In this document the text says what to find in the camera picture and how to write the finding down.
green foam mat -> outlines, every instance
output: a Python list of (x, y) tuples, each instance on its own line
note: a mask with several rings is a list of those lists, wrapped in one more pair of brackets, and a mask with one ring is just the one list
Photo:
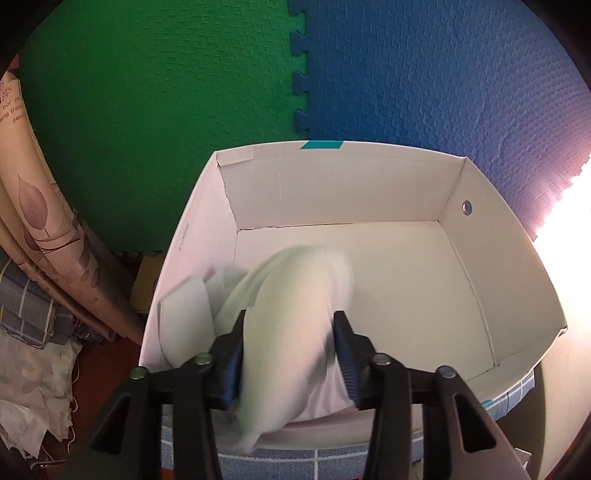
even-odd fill
[(114, 251), (166, 250), (214, 150), (302, 138), (287, 0), (65, 0), (21, 52), (62, 191)]

blue foam mat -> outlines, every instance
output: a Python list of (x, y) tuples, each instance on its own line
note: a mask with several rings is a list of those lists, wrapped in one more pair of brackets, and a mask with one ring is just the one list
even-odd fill
[(519, 0), (288, 0), (308, 72), (295, 113), (312, 140), (363, 140), (472, 159), (530, 236), (591, 151), (591, 93)]

folded cloth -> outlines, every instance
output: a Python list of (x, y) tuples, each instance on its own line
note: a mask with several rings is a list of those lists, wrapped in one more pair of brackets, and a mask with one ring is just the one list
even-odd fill
[(0, 329), (0, 435), (9, 448), (38, 456), (46, 431), (58, 440), (72, 425), (72, 368), (81, 346), (34, 348)]
[(75, 318), (31, 281), (0, 248), (0, 326), (11, 336), (38, 348), (64, 345), (74, 333)]
[(250, 452), (263, 433), (352, 404), (332, 335), (352, 286), (345, 256), (321, 247), (279, 252), (236, 286), (215, 319), (221, 335), (247, 309), (241, 394), (230, 414), (214, 416), (221, 447)]

white cloth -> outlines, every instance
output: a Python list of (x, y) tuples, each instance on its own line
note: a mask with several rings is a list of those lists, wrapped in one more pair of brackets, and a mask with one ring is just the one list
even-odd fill
[(265, 432), (352, 405), (332, 334), (352, 288), (345, 256), (321, 247), (279, 252), (236, 286), (214, 321), (227, 333), (247, 308), (241, 395), (230, 416), (214, 417), (221, 446), (250, 452)]
[(0, 328), (0, 436), (9, 448), (39, 456), (47, 430), (68, 438), (72, 425), (72, 369), (82, 346), (26, 345)]
[(173, 368), (210, 349), (216, 337), (213, 317), (245, 274), (244, 270), (227, 265), (205, 283), (200, 277), (184, 280), (160, 300), (160, 347)]

blue tile pattern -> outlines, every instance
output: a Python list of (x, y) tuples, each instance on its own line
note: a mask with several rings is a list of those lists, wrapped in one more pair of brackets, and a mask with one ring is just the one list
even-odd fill
[(591, 151), (591, 93), (520, 0), (288, 0), (306, 13), (295, 124), (467, 156), (530, 236)]
[[(483, 402), (486, 411), (498, 420), (519, 403), (535, 386), (531, 371), (506, 394)], [(172, 431), (162, 428), (162, 466), (173, 469)], [(220, 450), (224, 480), (351, 480), (361, 477), (365, 468), (367, 445), (326, 450), (265, 450), (251, 455), (234, 455)], [(423, 458), (423, 433), (413, 433), (412, 460)]]

